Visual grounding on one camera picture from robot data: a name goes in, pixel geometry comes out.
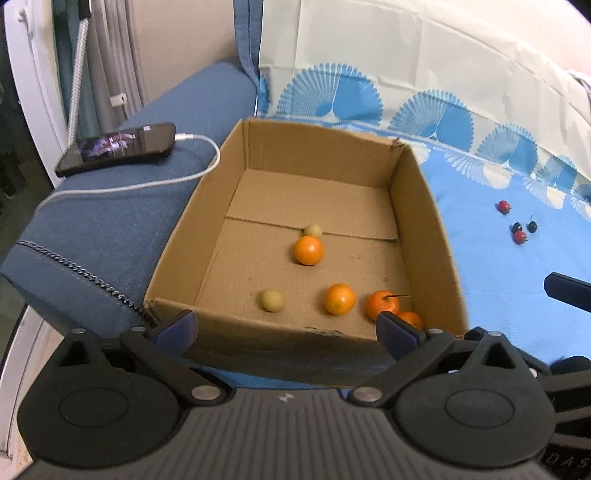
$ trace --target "metal screw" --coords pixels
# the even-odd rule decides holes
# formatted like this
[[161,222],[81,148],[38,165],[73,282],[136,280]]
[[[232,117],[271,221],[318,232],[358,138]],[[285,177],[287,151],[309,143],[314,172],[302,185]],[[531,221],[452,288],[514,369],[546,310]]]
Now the metal screw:
[[222,391],[215,385],[201,385],[191,390],[191,395],[196,400],[212,401],[222,394]]
[[382,392],[374,387],[358,387],[353,390],[353,396],[364,402],[374,402],[382,398]]

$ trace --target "cable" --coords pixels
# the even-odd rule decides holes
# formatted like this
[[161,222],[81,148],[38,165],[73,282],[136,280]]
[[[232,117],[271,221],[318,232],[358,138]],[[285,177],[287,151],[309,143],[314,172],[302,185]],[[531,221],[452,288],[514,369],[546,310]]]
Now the cable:
[[222,158],[222,154],[220,153],[220,149],[217,144],[209,137],[205,135],[194,135],[194,134],[176,134],[174,136],[175,141],[187,141],[187,140],[203,140],[209,143],[214,150],[216,151],[216,156],[213,161],[209,164],[209,166],[198,173],[193,173],[192,175],[187,175],[185,177],[179,177],[176,179],[169,179],[169,180],[155,180],[155,181],[147,181],[145,183],[138,183],[136,185],[128,185],[124,187],[110,187],[107,189],[92,189],[92,190],[62,190],[60,192],[55,192],[52,195],[49,195],[45,200],[43,200],[36,208],[35,213],[37,213],[41,208],[47,205],[54,200],[66,196],[66,195],[100,195],[104,193],[116,193],[116,192],[131,192],[133,190],[141,190],[147,189],[152,187],[160,187],[163,185],[175,185],[177,183],[182,183],[185,181],[191,181],[200,179],[201,177],[207,175],[211,171],[213,171],[220,163],[220,159]]
[[84,71],[84,54],[86,51],[86,37],[88,36],[88,18],[80,20],[78,27],[78,42],[74,57],[74,73],[72,78],[72,94],[70,95],[70,112],[68,114],[68,143],[70,148],[76,141],[78,130],[78,110],[80,108],[80,88],[82,87],[82,72]]

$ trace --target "phone screen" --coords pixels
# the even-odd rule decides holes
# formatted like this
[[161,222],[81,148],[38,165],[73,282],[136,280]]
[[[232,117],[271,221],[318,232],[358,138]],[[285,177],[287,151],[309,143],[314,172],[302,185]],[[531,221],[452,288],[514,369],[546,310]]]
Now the phone screen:
[[67,176],[95,168],[157,160],[170,153],[175,133],[174,124],[159,124],[80,140],[62,157],[56,173]]

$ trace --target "cherry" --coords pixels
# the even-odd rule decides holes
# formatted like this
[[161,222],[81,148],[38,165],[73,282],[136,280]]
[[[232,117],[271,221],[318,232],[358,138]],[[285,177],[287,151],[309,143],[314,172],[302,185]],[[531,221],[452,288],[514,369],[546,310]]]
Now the cherry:
[[517,245],[522,245],[525,242],[527,242],[527,234],[523,231],[523,230],[517,230],[514,234],[513,234],[513,241],[517,244]]
[[511,205],[506,200],[501,200],[499,203],[496,204],[496,209],[499,210],[503,215],[509,213],[511,210]]

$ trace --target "orange fruit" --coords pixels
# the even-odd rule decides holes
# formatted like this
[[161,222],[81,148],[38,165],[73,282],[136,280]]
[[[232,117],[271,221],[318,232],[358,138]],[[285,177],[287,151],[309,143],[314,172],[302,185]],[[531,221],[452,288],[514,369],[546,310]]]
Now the orange fruit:
[[349,313],[355,305],[355,292],[344,283],[336,283],[324,294],[324,306],[333,315]]
[[294,245],[294,257],[303,265],[316,265],[324,256],[319,238],[304,235]]
[[425,329],[425,324],[421,320],[421,317],[414,312],[400,312],[396,315],[402,318],[402,320],[404,320],[406,323],[410,323],[417,330],[423,331]]
[[365,302],[365,313],[370,320],[374,322],[378,318],[380,312],[392,312],[398,314],[400,311],[400,302],[398,298],[387,290],[378,290],[372,293],[368,301]]

